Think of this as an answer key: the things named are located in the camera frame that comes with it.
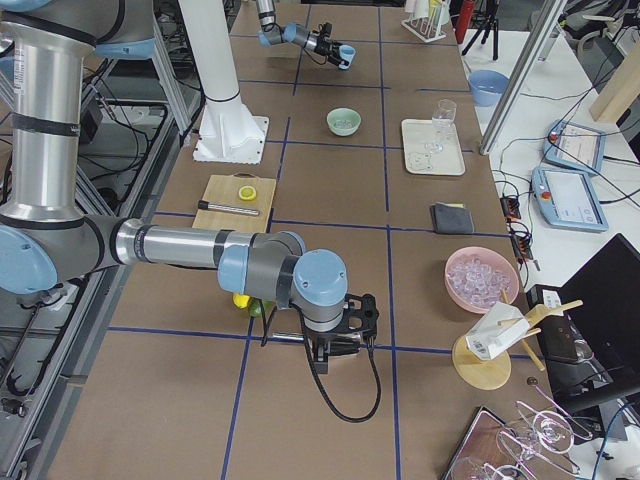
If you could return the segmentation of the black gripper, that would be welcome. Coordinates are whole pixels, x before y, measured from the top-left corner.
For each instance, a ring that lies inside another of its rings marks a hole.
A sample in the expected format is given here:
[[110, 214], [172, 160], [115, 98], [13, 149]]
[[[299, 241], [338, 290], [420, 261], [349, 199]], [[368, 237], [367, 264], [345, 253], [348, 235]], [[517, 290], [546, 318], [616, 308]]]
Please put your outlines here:
[[330, 22], [320, 23], [315, 30], [309, 34], [311, 51], [324, 57], [329, 63], [335, 63], [339, 69], [347, 69], [349, 62], [342, 59], [339, 48], [341, 44], [333, 41], [330, 36], [333, 25]]
[[304, 319], [303, 331], [311, 341], [312, 364], [316, 373], [329, 372], [330, 354], [357, 354], [361, 346], [372, 349], [377, 337], [378, 318], [379, 311], [372, 294], [347, 294], [342, 312], [329, 330], [319, 331], [318, 327], [312, 327], [310, 320]]

